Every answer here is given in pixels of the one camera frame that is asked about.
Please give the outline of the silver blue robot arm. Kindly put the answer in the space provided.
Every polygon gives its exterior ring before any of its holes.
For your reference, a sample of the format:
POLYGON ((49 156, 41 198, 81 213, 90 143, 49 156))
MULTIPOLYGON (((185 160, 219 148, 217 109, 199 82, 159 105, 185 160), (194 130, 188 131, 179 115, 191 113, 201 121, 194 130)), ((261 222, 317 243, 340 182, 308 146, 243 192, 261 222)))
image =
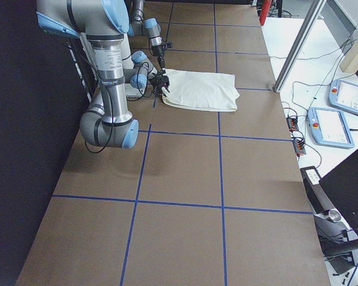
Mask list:
POLYGON ((171 43, 162 39, 155 18, 144 19, 144 1, 37 1, 38 24, 65 38, 86 35, 94 57, 100 92, 81 117, 86 144, 132 148, 139 124, 128 110, 125 85, 142 93, 147 84, 162 95, 169 87, 164 53, 171 43))
POLYGON ((144 19, 144 1, 133 0, 128 36, 147 36, 152 55, 157 58, 161 70, 165 70, 165 51, 171 44, 161 36, 161 27, 155 18, 144 19))

